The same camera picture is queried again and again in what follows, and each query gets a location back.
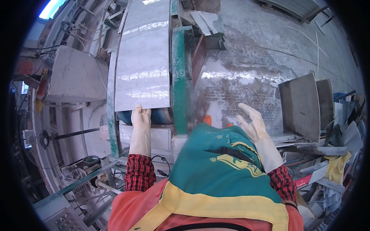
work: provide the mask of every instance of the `red plaid sleeve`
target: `red plaid sleeve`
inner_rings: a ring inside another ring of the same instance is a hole
[[[270,186],[275,189],[283,201],[291,200],[297,204],[296,187],[292,177],[288,173],[288,168],[281,165],[277,169],[272,170],[269,175],[271,181]]]
[[[125,191],[145,192],[153,186],[156,177],[150,157],[130,154],[127,158],[127,172],[124,181]]]

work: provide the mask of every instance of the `orange shirt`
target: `orange shirt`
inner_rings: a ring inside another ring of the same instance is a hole
[[[126,191],[116,196],[112,204],[112,214],[108,222],[109,231],[125,231],[133,227],[159,201],[167,180],[161,180],[145,192]],[[289,214],[289,231],[302,231],[303,219],[298,210],[286,205]],[[186,215],[170,215],[156,230],[167,230],[187,224],[222,222],[241,225],[252,231],[271,230],[272,225],[266,221],[245,218],[207,218]]]

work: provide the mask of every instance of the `window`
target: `window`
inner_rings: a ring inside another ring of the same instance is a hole
[[[65,0],[50,0],[39,17],[43,19],[54,18],[54,14],[64,2]]]
[[[27,94],[28,92],[28,85],[24,83],[24,81],[22,82],[22,95],[25,95]]]

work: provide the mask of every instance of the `white pipe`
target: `white pipe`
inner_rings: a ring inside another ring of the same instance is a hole
[[[116,193],[116,194],[123,193],[122,191],[120,191],[120,190],[118,190],[118,189],[112,188],[111,186],[104,184],[104,183],[103,183],[103,182],[101,182],[100,180],[98,180],[98,181],[96,182],[96,185],[97,185],[97,186],[101,186],[101,187],[103,187],[103,188],[106,188],[106,189],[108,189],[109,191],[112,191],[112,192],[114,192],[114,193]]]

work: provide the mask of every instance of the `black strap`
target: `black strap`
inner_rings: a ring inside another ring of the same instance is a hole
[[[218,150],[208,150],[207,152],[212,152],[212,153],[217,153],[217,154],[227,154],[229,156],[236,157],[239,160],[244,160],[244,161],[247,161],[248,163],[256,165],[251,159],[246,157],[244,154],[242,154],[238,150],[234,150],[234,149],[231,149],[231,148],[228,148],[228,147],[221,147]]]
[[[166,231],[185,231],[185,230],[193,230],[193,229],[199,229],[199,228],[229,228],[229,229],[238,230],[238,231],[250,231],[250,229],[243,227],[241,225],[223,223],[223,222],[181,225],[178,227],[170,228]]]
[[[293,206],[296,208],[296,210],[298,210],[297,206],[295,204],[292,204],[292,203],[289,203],[289,202],[285,202],[285,205],[290,205],[290,206]]]

